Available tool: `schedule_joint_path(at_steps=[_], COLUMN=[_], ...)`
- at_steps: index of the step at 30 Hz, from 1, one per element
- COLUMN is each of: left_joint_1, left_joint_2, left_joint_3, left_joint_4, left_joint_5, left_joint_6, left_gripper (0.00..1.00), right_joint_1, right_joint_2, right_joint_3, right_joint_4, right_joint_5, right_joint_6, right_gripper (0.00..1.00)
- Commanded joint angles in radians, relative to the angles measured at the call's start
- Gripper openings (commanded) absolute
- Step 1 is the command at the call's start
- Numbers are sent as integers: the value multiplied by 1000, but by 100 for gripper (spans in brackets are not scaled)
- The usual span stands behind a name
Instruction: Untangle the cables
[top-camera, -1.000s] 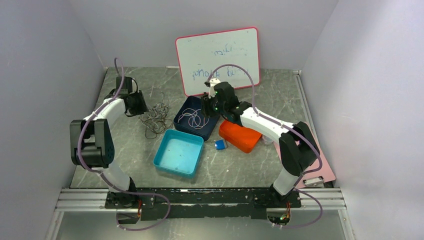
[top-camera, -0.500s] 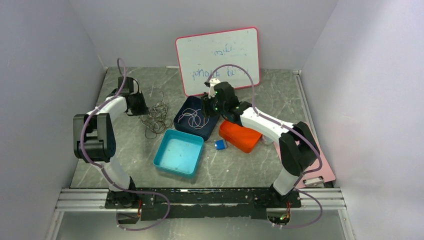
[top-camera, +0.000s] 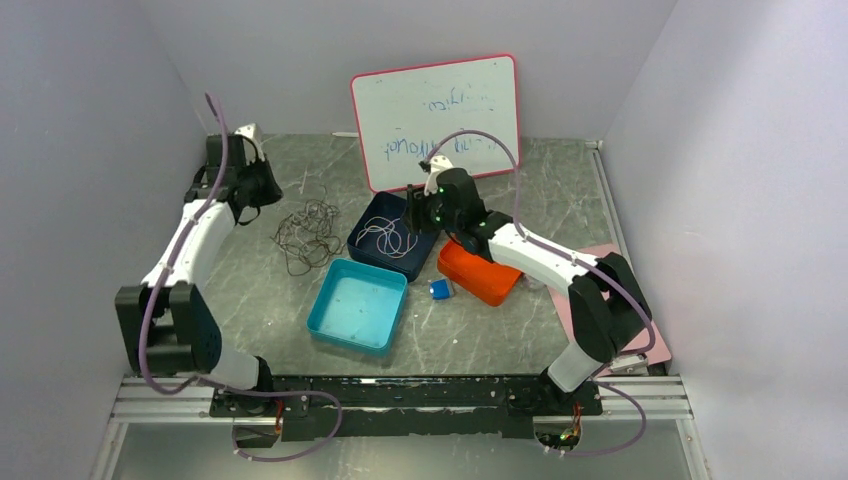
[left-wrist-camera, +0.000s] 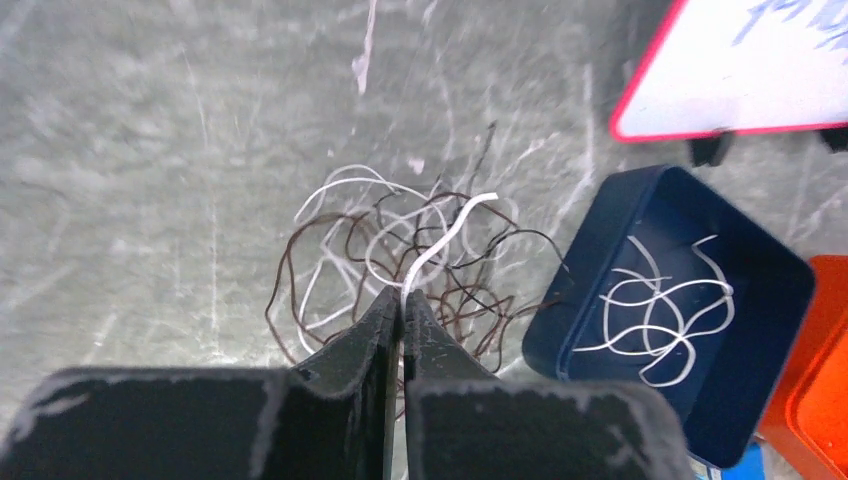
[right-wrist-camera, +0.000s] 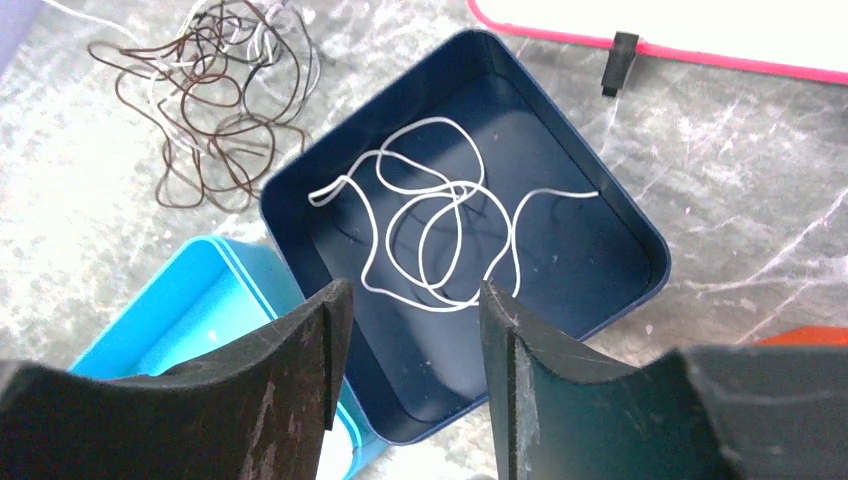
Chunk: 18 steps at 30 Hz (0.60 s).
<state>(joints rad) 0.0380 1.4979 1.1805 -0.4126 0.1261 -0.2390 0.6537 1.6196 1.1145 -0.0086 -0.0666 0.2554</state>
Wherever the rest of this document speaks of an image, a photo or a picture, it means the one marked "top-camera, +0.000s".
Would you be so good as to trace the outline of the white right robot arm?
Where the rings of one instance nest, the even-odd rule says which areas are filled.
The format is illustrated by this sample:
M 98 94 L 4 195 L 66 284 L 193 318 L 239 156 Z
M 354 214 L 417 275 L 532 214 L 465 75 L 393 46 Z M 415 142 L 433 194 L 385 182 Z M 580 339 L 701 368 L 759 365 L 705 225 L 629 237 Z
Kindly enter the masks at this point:
M 413 233 L 445 232 L 467 253 L 542 281 L 569 302 L 573 339 L 545 369 L 542 406 L 562 414 L 578 388 L 626 354 L 646 332 L 656 342 L 650 309 L 628 261 L 620 254 L 593 257 L 567 249 L 525 229 L 519 221 L 484 205 L 474 179 L 461 168 L 432 171 L 422 186 L 408 185 L 403 222 Z

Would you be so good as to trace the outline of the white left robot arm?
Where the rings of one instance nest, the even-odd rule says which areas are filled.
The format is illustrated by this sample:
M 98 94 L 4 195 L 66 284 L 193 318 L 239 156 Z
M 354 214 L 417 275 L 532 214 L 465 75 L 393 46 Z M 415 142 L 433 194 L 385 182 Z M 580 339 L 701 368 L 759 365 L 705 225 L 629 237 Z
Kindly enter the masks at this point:
M 184 195 L 180 223 L 156 266 L 137 285 L 121 287 L 115 309 L 134 372 L 156 391 L 174 395 L 163 376 L 205 381 L 237 390 L 237 403 L 261 416 L 273 409 L 277 388 L 267 362 L 228 347 L 202 296 L 218 251 L 244 210 L 282 199 L 255 123 L 206 139 L 206 163 Z

